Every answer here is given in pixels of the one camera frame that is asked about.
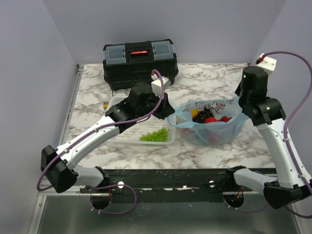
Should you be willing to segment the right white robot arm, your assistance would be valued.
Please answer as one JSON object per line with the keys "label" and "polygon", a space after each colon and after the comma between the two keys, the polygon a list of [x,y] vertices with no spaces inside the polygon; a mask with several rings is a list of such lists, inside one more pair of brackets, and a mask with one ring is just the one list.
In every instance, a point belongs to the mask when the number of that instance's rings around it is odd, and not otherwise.
{"label": "right white robot arm", "polygon": [[290,139],[285,126],[286,114],[281,103],[267,96],[268,73],[260,67],[245,67],[242,72],[238,104],[263,136],[276,168],[270,177],[236,166],[226,171],[225,187],[235,191],[247,187],[262,194],[274,209],[303,200],[311,195],[312,177],[295,149],[289,150]]}

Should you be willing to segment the light blue plastic bag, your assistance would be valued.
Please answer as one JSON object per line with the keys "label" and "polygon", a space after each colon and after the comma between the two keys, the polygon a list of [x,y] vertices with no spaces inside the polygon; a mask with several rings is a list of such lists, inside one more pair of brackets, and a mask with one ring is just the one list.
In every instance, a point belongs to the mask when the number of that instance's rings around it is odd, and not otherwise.
{"label": "light blue plastic bag", "polygon": [[[216,119],[223,116],[232,117],[228,122],[197,123],[193,122],[191,110],[202,111],[210,108]],[[191,144],[215,146],[231,143],[241,131],[247,116],[242,113],[238,104],[238,96],[230,99],[197,100],[182,104],[175,108],[168,122],[182,130],[183,137]]]}

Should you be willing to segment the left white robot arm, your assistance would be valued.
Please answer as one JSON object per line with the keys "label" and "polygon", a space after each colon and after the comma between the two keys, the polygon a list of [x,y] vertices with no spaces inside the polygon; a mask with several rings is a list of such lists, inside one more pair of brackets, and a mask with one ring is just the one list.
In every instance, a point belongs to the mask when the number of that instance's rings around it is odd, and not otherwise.
{"label": "left white robot arm", "polygon": [[161,80],[151,84],[137,83],[127,98],[111,106],[101,119],[71,141],[57,148],[51,145],[41,151],[42,176],[57,193],[74,185],[86,185],[102,193],[108,187],[108,176],[100,167],[83,168],[78,163],[99,145],[150,116],[165,119],[175,112]]}

